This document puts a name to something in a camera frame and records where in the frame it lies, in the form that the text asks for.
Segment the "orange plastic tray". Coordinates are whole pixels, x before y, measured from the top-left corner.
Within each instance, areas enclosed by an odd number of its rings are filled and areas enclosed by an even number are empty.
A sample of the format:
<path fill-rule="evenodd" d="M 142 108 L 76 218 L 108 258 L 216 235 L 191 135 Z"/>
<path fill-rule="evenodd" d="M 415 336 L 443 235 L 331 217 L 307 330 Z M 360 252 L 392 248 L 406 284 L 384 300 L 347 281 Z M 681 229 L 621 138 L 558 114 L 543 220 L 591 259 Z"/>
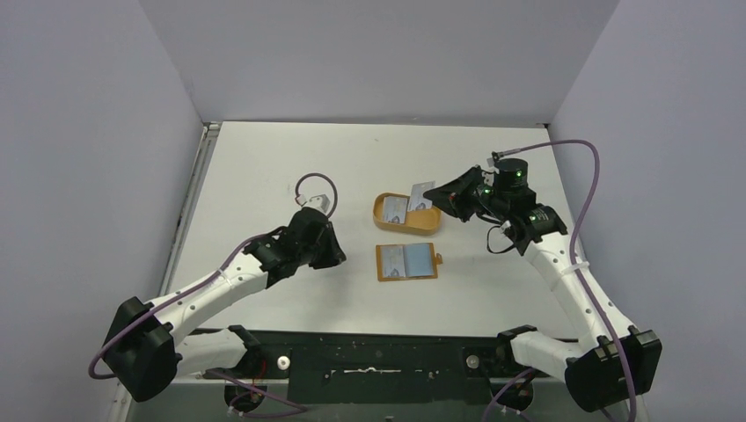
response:
<path fill-rule="evenodd" d="M 388 222 L 384 219 L 384 200 L 386 198 L 409 197 L 400 193 L 380 193 L 373 205 L 372 215 L 374 224 L 381 230 L 398 232 L 416 236 L 432 236 L 441 228 L 442 211 L 436 207 L 405 210 L 403 222 Z"/>

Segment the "silver VIP credit card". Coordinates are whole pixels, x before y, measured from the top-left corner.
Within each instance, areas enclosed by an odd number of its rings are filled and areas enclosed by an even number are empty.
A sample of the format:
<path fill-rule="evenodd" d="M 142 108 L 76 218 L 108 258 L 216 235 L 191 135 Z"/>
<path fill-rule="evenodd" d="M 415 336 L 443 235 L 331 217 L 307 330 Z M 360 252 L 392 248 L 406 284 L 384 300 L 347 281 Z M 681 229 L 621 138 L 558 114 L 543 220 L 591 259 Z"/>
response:
<path fill-rule="evenodd" d="M 403 245 L 382 245 L 380 247 L 382 277 L 385 279 L 406 276 L 406 263 Z"/>

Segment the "orange leather card holder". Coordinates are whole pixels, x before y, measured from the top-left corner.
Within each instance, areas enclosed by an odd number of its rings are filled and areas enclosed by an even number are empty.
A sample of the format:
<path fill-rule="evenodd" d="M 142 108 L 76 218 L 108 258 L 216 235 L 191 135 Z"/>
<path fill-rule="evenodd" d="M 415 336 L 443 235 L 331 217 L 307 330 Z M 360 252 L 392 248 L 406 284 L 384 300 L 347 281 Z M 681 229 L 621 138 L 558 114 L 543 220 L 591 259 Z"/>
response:
<path fill-rule="evenodd" d="M 382 277 L 380 264 L 380 247 L 382 245 L 403 245 L 406 263 L 406 276 L 403 278 L 385 279 Z M 442 264 L 442 255 L 435 251 L 433 243 L 416 244 L 379 244 L 375 250 L 377 261 L 377 279 L 380 282 L 402 280 L 432 280 L 438 278 L 438 266 Z"/>

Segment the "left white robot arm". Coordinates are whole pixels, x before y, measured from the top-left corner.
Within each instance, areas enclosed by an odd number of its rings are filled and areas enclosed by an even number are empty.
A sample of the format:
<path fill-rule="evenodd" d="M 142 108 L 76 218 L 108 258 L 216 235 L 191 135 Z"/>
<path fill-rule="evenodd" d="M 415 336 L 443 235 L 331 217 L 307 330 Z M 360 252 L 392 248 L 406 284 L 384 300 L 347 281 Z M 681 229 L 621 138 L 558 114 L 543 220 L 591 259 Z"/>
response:
<path fill-rule="evenodd" d="M 211 317 L 249 295 L 292 277 L 303 266 L 319 270 L 341 265 L 346 255 L 329 216 L 313 207 L 295 212 L 286 226 L 250 237 L 212 273 L 147 302 L 121 303 L 89 376 L 103 360 L 138 403 L 150 400 L 182 375 L 226 368 L 249 377 L 260 368 L 260 352 L 239 325 L 198 333 Z"/>

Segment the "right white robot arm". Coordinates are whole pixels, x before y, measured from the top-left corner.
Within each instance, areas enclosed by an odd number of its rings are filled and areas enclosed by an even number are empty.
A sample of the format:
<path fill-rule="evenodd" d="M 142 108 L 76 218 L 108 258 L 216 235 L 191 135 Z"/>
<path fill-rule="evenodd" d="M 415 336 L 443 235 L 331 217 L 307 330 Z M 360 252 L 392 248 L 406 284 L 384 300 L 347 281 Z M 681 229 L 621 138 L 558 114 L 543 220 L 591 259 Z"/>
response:
<path fill-rule="evenodd" d="M 473 216 L 499 222 L 570 321 L 574 342 L 551 338 L 530 325 L 499 333 L 494 362 L 503 374 L 517 375 L 533 367 L 563 382 L 587 412 L 651 390 L 661 340 L 651 330 L 639 330 L 600 288 L 588 263 L 571 248 L 566 224 L 530 189 L 526 161 L 504 158 L 492 171 L 474 166 L 423 195 L 462 222 Z"/>

